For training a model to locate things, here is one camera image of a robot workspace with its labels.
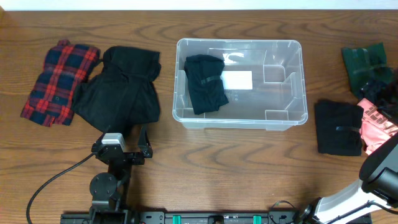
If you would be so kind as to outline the dark navy garment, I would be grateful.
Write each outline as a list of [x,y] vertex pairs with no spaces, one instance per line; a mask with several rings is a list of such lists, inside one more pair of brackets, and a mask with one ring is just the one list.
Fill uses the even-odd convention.
[[224,61],[211,55],[192,55],[186,58],[184,71],[195,115],[218,111],[229,103],[224,93],[221,74]]

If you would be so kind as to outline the black garment with tape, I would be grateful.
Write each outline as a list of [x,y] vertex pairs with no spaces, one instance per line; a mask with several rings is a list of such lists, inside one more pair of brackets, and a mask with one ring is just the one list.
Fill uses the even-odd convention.
[[364,109],[331,100],[314,104],[318,152],[335,156],[360,156],[360,129]]

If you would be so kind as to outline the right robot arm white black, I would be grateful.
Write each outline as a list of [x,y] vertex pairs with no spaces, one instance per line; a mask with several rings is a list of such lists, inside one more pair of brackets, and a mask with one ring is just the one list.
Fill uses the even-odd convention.
[[367,158],[358,180],[307,207],[303,223],[370,223],[373,211],[397,214],[397,75],[387,85],[366,82],[359,95],[357,105],[315,103],[319,153]]

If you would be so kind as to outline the dark green shirt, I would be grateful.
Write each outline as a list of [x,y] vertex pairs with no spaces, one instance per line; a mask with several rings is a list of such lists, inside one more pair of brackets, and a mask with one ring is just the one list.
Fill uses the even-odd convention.
[[358,99],[364,98],[371,85],[384,87],[393,81],[393,71],[387,64],[382,42],[363,48],[343,47],[341,53],[350,90]]

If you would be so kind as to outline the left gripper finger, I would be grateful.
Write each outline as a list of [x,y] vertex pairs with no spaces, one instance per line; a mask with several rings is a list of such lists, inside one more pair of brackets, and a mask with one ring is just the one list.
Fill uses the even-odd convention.
[[147,136],[147,125],[143,124],[140,130],[139,140],[137,143],[141,152],[151,152],[151,145]]
[[102,139],[104,138],[105,134],[109,131],[110,125],[103,131],[102,135],[98,138],[98,141],[101,142]]

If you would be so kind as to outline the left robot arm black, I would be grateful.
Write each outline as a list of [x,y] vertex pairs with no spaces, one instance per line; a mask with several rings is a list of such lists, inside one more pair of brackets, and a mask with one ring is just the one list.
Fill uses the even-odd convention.
[[139,214],[127,207],[127,194],[132,166],[143,165],[153,150],[147,137],[147,126],[141,127],[137,143],[139,151],[128,152],[121,133],[104,133],[91,151],[97,160],[108,165],[108,171],[93,177],[90,182],[92,204],[89,224],[137,224]]

